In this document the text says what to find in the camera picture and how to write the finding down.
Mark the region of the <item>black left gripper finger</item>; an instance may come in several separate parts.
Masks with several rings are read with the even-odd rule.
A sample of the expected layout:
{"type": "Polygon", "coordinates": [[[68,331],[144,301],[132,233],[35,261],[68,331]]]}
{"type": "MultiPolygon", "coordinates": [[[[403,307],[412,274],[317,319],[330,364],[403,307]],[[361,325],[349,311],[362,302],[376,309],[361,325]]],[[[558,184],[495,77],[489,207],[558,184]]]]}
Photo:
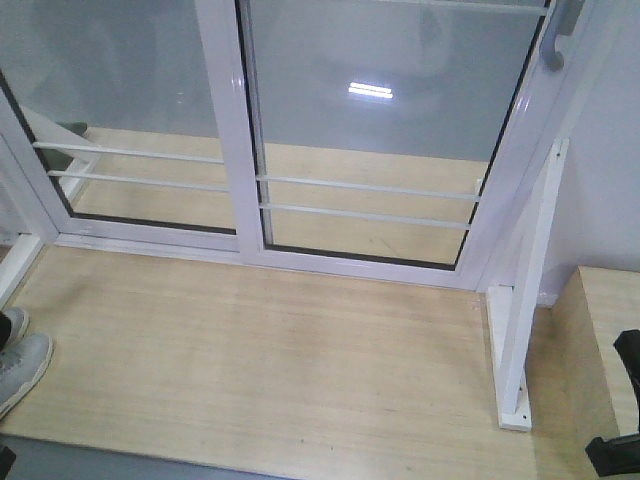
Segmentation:
{"type": "Polygon", "coordinates": [[[16,461],[16,454],[8,446],[0,448],[0,480],[5,480],[16,461]]]}

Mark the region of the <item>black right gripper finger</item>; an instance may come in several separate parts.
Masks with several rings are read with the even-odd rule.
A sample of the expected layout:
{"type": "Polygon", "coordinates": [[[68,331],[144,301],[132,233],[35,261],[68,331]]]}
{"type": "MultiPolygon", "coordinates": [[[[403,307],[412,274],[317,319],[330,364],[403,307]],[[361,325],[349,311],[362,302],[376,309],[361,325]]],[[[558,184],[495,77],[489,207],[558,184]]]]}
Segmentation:
{"type": "Polygon", "coordinates": [[[600,477],[639,473],[639,435],[594,437],[585,452],[600,477]]]}
{"type": "Polygon", "coordinates": [[[614,341],[617,351],[631,383],[636,404],[640,402],[639,396],[639,337],[638,329],[624,330],[614,341]]]}

